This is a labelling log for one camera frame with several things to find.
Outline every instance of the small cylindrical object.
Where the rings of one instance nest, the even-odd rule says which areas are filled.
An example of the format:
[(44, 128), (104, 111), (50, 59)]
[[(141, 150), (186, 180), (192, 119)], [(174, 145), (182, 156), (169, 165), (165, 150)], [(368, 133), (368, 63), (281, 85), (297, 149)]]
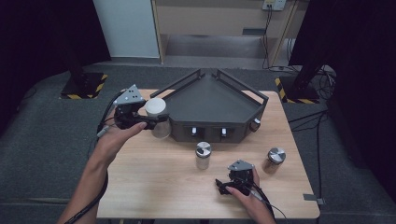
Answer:
[(212, 154), (212, 146), (207, 142), (197, 144), (195, 150), (196, 165), (198, 169), (205, 170), (209, 167), (210, 154)]
[(265, 173), (272, 175), (279, 166), (285, 161), (286, 153), (281, 147), (273, 147), (268, 151), (267, 158), (264, 161), (263, 170)]
[[(161, 98), (149, 99), (145, 104), (146, 113), (150, 117), (158, 117), (159, 115), (166, 114), (166, 102)], [(159, 122), (151, 130), (152, 135), (156, 138), (165, 138), (171, 133), (171, 124), (169, 120)]]

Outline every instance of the gray floor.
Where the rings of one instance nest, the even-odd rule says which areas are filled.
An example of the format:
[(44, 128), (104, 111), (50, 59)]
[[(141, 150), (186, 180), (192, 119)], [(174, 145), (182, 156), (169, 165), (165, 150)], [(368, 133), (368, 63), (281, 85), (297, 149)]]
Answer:
[[(53, 223), (56, 220), (64, 205), (3, 200), (69, 197), (87, 160), (87, 151), (95, 135), (94, 127), (103, 113), (106, 99), (120, 87), (139, 81), (139, 88), (160, 88), (192, 68), (204, 68), (207, 72), (226, 68), (259, 91), (276, 91), (276, 77), (295, 75), (263, 70), (263, 51), (258, 41), (253, 37), (173, 36), (164, 64), (158, 60), (123, 58), (87, 66), (87, 71), (111, 75), (96, 100), (59, 100), (57, 94), (68, 74), (37, 83), (36, 94), (22, 102), (20, 114), (0, 138), (0, 222)], [(276, 65), (287, 65), (286, 51)], [(312, 84), (317, 87), (318, 78)], [(316, 105), (283, 104), (283, 107), (288, 120), (327, 108), (324, 100)], [(290, 127), (301, 122), (293, 122)], [(312, 121), (304, 127), (315, 124), (316, 121)], [(316, 134), (316, 129), (312, 129), (294, 132), (293, 136), (313, 191), (316, 195), (321, 193), (326, 204), (320, 207), (319, 220), (289, 220), (289, 223), (396, 223), (395, 202), (369, 170), (356, 168), (348, 159), (330, 118), (320, 124), (319, 130), (319, 189)], [(158, 221), (188, 222), (193, 220)], [(125, 220), (124, 223), (137, 223), (137, 220)]]

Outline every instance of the wooden table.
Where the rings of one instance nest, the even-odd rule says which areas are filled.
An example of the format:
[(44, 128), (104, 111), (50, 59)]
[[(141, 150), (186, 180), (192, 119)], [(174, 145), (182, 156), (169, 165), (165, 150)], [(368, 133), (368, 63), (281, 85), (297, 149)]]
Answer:
[[(145, 99), (153, 91), (141, 90)], [(287, 218), (316, 218), (316, 202), (285, 112), (274, 91), (269, 97), (260, 129), (240, 144), (212, 144), (207, 170), (195, 166), (196, 143), (160, 140), (143, 131), (121, 149), (108, 170), (109, 183), (99, 218), (248, 218), (231, 195), (220, 195), (215, 179), (230, 181), (227, 167), (241, 159), (256, 165), (261, 187), (270, 202)], [(262, 170), (271, 147), (283, 147), (286, 160), (274, 175)], [(283, 216), (275, 211), (276, 217)]]

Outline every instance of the forearm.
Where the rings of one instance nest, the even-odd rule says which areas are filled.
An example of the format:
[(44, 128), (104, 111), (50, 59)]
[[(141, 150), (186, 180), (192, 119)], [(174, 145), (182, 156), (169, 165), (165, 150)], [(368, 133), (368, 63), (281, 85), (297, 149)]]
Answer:
[[(78, 186), (69, 204), (66, 206), (64, 212), (59, 218), (58, 223), (65, 223), (68, 219), (87, 206), (99, 194), (106, 179), (108, 165), (110, 164), (109, 161), (103, 160), (102, 158), (103, 157), (94, 151), (88, 160), (81, 179), (78, 182)], [(98, 204), (76, 223), (95, 223), (97, 208)]]

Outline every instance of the hand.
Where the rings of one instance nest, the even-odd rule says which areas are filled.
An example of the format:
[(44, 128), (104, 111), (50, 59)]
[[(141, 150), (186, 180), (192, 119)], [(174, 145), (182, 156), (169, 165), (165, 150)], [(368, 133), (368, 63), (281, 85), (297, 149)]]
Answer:
[[(253, 181), (260, 186), (260, 178), (256, 168), (253, 168)], [(259, 224), (275, 224), (268, 208), (253, 195), (246, 196), (238, 189), (226, 187), (226, 189), (247, 209), (247, 213)]]
[(114, 123), (115, 109), (108, 115), (106, 125), (109, 126), (107, 132), (99, 138), (94, 154), (100, 154), (102, 159), (110, 164), (116, 159), (117, 153), (120, 151), (125, 142), (131, 137), (140, 133), (146, 126), (146, 122), (140, 122), (129, 129), (122, 130)]

